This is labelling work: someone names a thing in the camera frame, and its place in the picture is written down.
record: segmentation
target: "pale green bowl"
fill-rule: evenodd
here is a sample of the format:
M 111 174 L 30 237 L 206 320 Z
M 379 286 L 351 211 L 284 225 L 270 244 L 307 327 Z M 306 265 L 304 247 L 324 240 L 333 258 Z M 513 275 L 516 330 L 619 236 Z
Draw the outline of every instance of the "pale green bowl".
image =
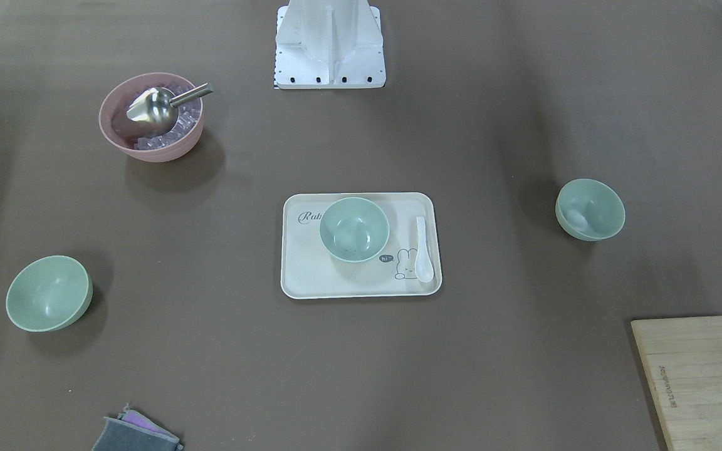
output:
M 556 219 L 565 232 L 579 240 L 595 242 L 614 237 L 625 224 L 622 200 L 598 180 L 579 178 L 568 182 L 556 199 Z
M 15 276 L 5 305 L 11 321 L 25 331 L 56 331 L 85 313 L 93 288 L 80 262 L 52 255 L 29 263 Z
M 345 197 L 332 203 L 319 222 L 325 249 L 344 262 L 366 262 L 389 242 L 389 218 L 375 202 Z

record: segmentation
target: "tray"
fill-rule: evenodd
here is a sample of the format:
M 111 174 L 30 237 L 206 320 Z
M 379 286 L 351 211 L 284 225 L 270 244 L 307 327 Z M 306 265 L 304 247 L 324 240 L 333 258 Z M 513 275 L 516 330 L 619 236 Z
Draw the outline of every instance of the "tray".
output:
M 335 259 L 319 239 L 322 213 L 336 200 L 364 197 L 389 218 L 390 236 L 375 259 L 348 263 Z M 416 217 L 424 216 L 427 248 L 435 276 L 416 279 Z M 433 202 L 421 192 L 295 194 L 283 206 L 283 251 L 280 286 L 292 299 L 427 296 L 442 285 L 442 264 Z

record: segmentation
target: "purple cloth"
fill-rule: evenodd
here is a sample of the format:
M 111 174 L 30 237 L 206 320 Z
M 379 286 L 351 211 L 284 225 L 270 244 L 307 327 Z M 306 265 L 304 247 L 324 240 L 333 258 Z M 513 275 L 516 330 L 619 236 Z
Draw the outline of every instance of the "purple cloth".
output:
M 118 419 L 123 422 L 131 423 L 131 425 L 136 425 L 138 428 L 153 431 L 153 433 L 161 433 L 173 437 L 169 431 L 156 425 L 152 422 L 152 420 L 138 413 L 138 411 L 132 410 L 130 406 L 125 407 L 124 411 L 118 414 Z

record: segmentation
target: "cutting board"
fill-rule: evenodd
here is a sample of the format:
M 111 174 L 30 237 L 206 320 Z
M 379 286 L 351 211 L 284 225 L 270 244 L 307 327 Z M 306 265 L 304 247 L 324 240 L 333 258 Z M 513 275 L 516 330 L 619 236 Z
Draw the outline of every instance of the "cutting board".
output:
M 722 450 L 722 316 L 631 322 L 670 451 Z

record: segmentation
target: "ceramic spoon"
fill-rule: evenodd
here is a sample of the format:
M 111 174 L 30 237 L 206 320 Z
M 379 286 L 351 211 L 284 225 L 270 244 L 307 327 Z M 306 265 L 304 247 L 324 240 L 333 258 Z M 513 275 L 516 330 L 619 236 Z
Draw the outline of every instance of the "ceramic spoon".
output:
M 416 266 L 414 271 L 419 282 L 428 283 L 433 280 L 433 264 L 427 256 L 427 237 L 425 237 L 425 217 L 416 217 Z

